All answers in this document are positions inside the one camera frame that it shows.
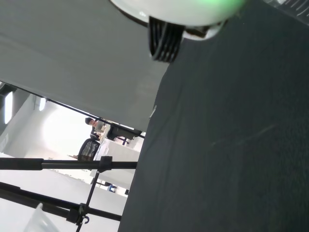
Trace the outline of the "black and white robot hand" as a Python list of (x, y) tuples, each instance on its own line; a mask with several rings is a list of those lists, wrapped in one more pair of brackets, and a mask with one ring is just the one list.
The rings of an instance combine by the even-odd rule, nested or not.
[(244, 0), (112, 0), (124, 16), (148, 29), (152, 60), (172, 63), (183, 39), (216, 36), (246, 4)]

